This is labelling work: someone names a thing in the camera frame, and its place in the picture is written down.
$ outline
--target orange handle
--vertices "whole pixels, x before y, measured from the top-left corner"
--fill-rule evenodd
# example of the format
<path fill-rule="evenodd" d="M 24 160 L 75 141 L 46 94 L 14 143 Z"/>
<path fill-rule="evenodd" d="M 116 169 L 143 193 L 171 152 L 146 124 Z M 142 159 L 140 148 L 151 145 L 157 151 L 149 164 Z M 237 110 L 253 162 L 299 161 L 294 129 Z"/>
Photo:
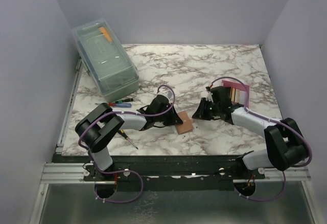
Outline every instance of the orange handle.
<path fill-rule="evenodd" d="M 104 37 L 108 40 L 108 42 L 112 42 L 112 38 L 106 28 L 100 27 L 99 31 L 104 35 Z"/>

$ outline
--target marble table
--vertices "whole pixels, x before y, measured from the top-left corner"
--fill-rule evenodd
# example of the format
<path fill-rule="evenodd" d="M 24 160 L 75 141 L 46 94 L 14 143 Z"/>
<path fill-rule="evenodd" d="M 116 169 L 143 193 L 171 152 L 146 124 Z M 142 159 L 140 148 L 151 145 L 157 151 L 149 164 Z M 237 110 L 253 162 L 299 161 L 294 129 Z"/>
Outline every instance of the marble table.
<path fill-rule="evenodd" d="M 221 76 L 237 77 L 250 85 L 250 108 L 269 117 L 281 118 L 279 107 L 259 46 L 250 45 L 124 45 L 139 71 L 139 90 L 133 98 L 136 110 L 150 104 L 160 84 L 176 93 L 177 112 L 191 117 L 205 87 Z M 87 155 L 77 144 L 76 124 L 91 112 L 96 103 L 105 102 L 82 70 L 62 155 Z M 195 120 L 193 132 L 178 135 L 174 126 L 146 131 L 126 130 L 139 150 L 116 135 L 108 145 L 111 155 L 219 155 L 243 154 L 265 148 L 264 139 L 249 130 L 223 121 Z"/>

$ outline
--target gray wall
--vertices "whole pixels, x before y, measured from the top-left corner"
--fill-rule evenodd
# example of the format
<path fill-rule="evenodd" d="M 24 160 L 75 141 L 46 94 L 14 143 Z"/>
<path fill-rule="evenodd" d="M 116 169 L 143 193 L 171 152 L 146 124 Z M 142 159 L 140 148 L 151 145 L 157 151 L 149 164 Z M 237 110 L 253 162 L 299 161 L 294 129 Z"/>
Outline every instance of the gray wall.
<path fill-rule="evenodd" d="M 0 222 L 28 223 L 77 60 L 56 0 L 0 0 Z"/>
<path fill-rule="evenodd" d="M 283 115 L 313 149 L 309 170 L 327 220 L 327 0 L 289 0 L 262 51 Z"/>
<path fill-rule="evenodd" d="M 262 44 L 287 0 L 57 0 L 71 27 L 104 17 L 122 43 Z"/>

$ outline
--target plastic container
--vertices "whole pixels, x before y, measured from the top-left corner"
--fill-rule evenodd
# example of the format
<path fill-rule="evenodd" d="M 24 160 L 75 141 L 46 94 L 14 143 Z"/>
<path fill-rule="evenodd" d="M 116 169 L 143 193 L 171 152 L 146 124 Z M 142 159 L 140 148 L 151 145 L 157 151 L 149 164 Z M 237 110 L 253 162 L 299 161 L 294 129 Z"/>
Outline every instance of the plastic container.
<path fill-rule="evenodd" d="M 83 65 L 107 102 L 138 90 L 135 65 L 104 19 L 72 29 Z"/>

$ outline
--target marble tabletop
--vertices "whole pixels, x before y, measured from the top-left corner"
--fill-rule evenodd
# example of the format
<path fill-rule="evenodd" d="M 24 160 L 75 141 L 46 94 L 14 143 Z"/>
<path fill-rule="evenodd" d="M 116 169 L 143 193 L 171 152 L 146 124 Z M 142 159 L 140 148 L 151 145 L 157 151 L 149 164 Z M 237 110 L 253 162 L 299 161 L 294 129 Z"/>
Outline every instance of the marble tabletop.
<path fill-rule="evenodd" d="M 124 45 L 139 71 L 139 90 L 131 109 L 150 104 L 160 84 L 176 93 L 177 112 L 191 117 L 205 87 L 222 76 L 237 77 L 250 85 L 250 108 L 269 117 L 281 118 L 279 107 L 258 45 Z M 91 77 L 82 70 L 62 155 L 87 155 L 77 144 L 76 124 L 91 112 L 96 103 L 105 102 Z M 146 131 L 126 130 L 138 146 L 116 135 L 109 143 L 111 155 L 220 155 L 243 154 L 265 148 L 264 139 L 249 130 L 224 121 L 194 120 L 192 132 L 178 135 L 174 126 Z"/>

